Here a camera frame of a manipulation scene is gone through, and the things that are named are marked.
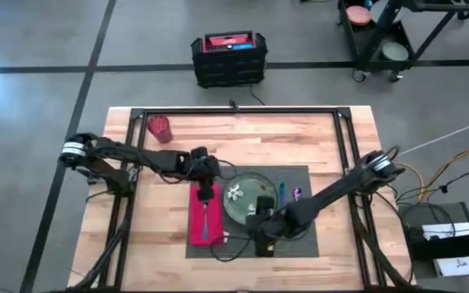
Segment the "red napkin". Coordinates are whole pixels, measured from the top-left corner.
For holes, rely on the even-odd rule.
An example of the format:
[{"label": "red napkin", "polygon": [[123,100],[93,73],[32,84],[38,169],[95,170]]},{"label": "red napkin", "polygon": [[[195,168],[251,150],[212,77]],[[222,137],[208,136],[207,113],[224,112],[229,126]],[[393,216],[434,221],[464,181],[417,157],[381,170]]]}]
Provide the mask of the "red napkin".
[{"label": "red napkin", "polygon": [[[208,246],[215,239],[224,234],[224,227],[221,223],[221,199],[218,185],[213,185],[213,198],[209,200],[205,212],[208,215],[207,220],[207,238],[204,238],[204,204],[198,200],[197,185],[191,186],[190,204],[189,204],[189,238],[193,246]],[[223,244],[223,239],[217,240],[215,245]]]}]

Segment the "cart wheel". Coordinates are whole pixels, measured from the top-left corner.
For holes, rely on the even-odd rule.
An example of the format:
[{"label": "cart wheel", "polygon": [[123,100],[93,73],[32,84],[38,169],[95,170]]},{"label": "cart wheel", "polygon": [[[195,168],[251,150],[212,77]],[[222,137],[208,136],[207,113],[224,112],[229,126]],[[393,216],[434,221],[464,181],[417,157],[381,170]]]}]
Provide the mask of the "cart wheel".
[{"label": "cart wheel", "polygon": [[469,11],[460,11],[458,14],[457,14],[457,18],[459,20],[467,20],[469,19]]},{"label": "cart wheel", "polygon": [[356,82],[363,82],[365,81],[366,79],[366,76],[367,74],[361,70],[357,70],[356,68],[354,68],[352,70],[352,78],[356,81]]},{"label": "cart wheel", "polygon": [[388,81],[390,82],[398,82],[403,78],[402,76],[399,75],[398,71],[392,70],[390,72],[390,75],[388,76]]}]

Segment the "red and black toolbox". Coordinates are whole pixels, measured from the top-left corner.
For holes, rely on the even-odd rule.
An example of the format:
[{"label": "red and black toolbox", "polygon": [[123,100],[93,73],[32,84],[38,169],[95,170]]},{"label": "red and black toolbox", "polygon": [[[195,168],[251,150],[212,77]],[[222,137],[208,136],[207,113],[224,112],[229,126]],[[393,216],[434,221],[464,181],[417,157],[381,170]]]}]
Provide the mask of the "red and black toolbox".
[{"label": "red and black toolbox", "polygon": [[198,84],[203,88],[252,85],[264,79],[267,45],[252,31],[206,34],[191,44]]}]

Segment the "butcher block tabletop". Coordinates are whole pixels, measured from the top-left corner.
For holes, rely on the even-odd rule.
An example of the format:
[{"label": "butcher block tabletop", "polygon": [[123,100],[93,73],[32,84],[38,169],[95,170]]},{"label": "butcher block tabletop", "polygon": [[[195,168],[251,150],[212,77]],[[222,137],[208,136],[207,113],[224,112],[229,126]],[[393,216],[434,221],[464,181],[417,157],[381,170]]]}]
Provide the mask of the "butcher block tabletop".
[{"label": "butcher block tabletop", "polygon": [[[380,150],[370,107],[349,108],[360,154]],[[129,107],[110,108],[102,135],[123,142],[129,113]],[[236,165],[305,165],[309,168],[313,194],[337,181],[343,174],[334,121],[330,114],[185,114],[168,115],[168,118],[173,140],[159,144],[146,131],[145,149],[190,151],[204,146],[210,155]],[[345,123],[341,125],[348,157],[352,158],[347,128]],[[137,137],[140,127],[138,120],[135,126]],[[141,171],[121,290],[362,289],[356,243],[345,197],[321,210],[315,221],[319,257],[239,258],[222,263],[214,258],[186,258],[189,189],[189,182],[168,185],[149,168]],[[92,186],[90,193],[101,190],[106,190],[104,184]],[[392,192],[389,189],[382,191],[382,195],[394,203]],[[79,282],[82,276],[78,273],[88,272],[102,253],[112,203],[113,196],[110,195],[89,200],[69,286]],[[396,214],[383,200],[374,200],[371,209],[381,249],[401,276],[408,278],[410,258]],[[366,251],[372,281],[377,283],[370,252],[368,249]],[[117,255],[118,249],[112,257],[108,277],[110,285],[115,275]]]}]

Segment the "concrete floor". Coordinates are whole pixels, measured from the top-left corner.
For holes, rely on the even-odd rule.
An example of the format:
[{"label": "concrete floor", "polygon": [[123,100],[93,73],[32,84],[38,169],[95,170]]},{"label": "concrete floor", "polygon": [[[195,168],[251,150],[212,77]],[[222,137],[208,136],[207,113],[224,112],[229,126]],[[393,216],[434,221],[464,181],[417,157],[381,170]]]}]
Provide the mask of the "concrete floor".
[{"label": "concrete floor", "polygon": [[[86,66],[104,0],[0,0],[0,67]],[[266,36],[271,62],[349,61],[335,1],[118,0],[99,65],[190,63],[189,44],[204,33],[253,29]],[[441,15],[403,20],[415,46]],[[422,59],[469,59],[469,20],[452,20]],[[390,84],[384,74],[357,84],[350,69],[270,69],[255,93],[269,105],[371,105],[384,147],[403,149],[469,125],[469,67],[414,68]],[[84,73],[0,74],[0,287],[18,291],[57,155]],[[191,71],[96,73],[79,125],[101,133],[113,106],[256,105],[248,89],[203,90]],[[469,133],[400,160],[425,177],[469,147]],[[469,157],[443,181],[469,170]],[[416,186],[405,175],[399,190]],[[67,173],[34,291],[63,288],[88,188]],[[465,201],[469,177],[435,203]],[[469,278],[418,279],[426,288],[469,292]]]}]

